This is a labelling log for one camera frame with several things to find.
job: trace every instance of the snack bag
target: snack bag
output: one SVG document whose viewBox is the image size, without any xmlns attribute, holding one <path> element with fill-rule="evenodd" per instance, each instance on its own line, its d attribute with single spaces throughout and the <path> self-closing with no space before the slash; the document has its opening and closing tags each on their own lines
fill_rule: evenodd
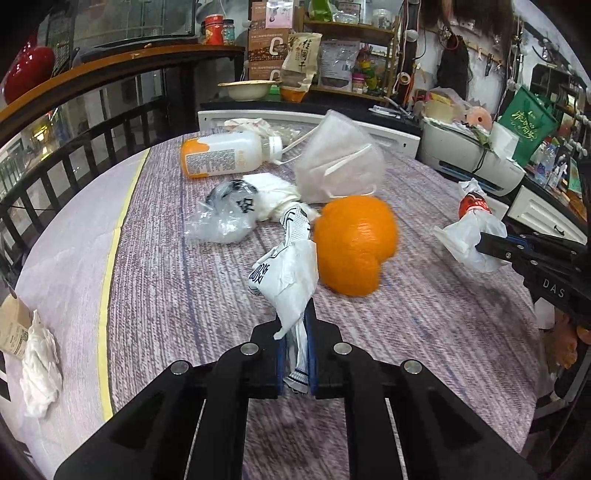
<svg viewBox="0 0 591 480">
<path fill-rule="evenodd" d="M 312 78 L 318 72 L 320 33 L 292 33 L 287 44 L 289 52 L 280 72 L 281 98 L 288 102 L 301 102 L 310 89 Z"/>
</svg>

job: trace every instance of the hair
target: hair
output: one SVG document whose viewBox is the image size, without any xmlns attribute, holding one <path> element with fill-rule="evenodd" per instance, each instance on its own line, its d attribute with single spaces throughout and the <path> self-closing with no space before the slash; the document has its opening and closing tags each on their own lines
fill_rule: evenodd
<svg viewBox="0 0 591 480">
<path fill-rule="evenodd" d="M 422 0 L 421 22 L 428 28 L 437 28 L 444 17 L 442 0 Z M 489 37 L 500 36 L 503 54 L 509 53 L 513 33 L 514 12 L 512 0 L 452 0 L 453 13 L 460 21 L 474 21 L 475 27 Z"/>
<path fill-rule="evenodd" d="M 499 35 L 503 51 L 508 53 L 514 23 L 512 0 L 453 0 L 453 12 L 458 20 L 474 20 L 484 35 Z"/>
</svg>

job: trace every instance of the yellow stripe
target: yellow stripe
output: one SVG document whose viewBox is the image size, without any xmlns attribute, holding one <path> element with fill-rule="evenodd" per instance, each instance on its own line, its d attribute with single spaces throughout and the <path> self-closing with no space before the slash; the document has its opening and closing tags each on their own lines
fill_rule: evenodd
<svg viewBox="0 0 591 480">
<path fill-rule="evenodd" d="M 131 202 L 131 196 L 134 194 L 135 186 L 138 183 L 139 174 L 148 157 L 150 149 L 144 151 L 139 162 L 138 171 L 135 173 L 127 196 L 123 202 L 121 214 L 117 220 L 117 225 L 113 231 L 113 242 L 111 243 L 111 250 L 107 258 L 107 267 L 105 271 L 105 278 L 103 280 L 103 290 L 100 297 L 100 311 L 99 311 L 99 342 L 98 342 L 98 367 L 99 367 L 99 389 L 100 389 L 100 403 L 103 407 L 103 418 L 105 421 L 113 416 L 113 407 L 111 406 L 111 392 L 109 391 L 109 368 L 107 360 L 107 322 L 109 320 L 109 300 L 111 298 L 111 281 L 113 280 L 113 269 L 115 268 L 115 257 L 117 249 L 119 248 L 119 239 L 121 238 L 121 227 L 125 221 L 127 210 Z"/>
</svg>

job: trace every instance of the red vase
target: red vase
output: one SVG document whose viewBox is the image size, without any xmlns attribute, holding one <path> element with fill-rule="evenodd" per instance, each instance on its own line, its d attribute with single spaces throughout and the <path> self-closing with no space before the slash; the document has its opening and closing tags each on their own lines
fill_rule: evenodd
<svg viewBox="0 0 591 480">
<path fill-rule="evenodd" d="M 37 46 L 37 33 L 23 47 L 4 84 L 4 99 L 11 103 L 37 85 L 49 80 L 56 57 L 50 47 Z"/>
</svg>

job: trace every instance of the white printer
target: white printer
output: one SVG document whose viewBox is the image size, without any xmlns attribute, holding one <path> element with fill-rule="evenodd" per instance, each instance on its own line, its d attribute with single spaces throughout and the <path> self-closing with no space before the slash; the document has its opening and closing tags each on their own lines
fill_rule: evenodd
<svg viewBox="0 0 591 480">
<path fill-rule="evenodd" d="M 483 190 L 502 197 L 519 185 L 525 170 L 517 163 L 499 158 L 484 149 L 462 125 L 444 124 L 426 119 L 417 159 L 459 181 L 478 180 Z"/>
</svg>

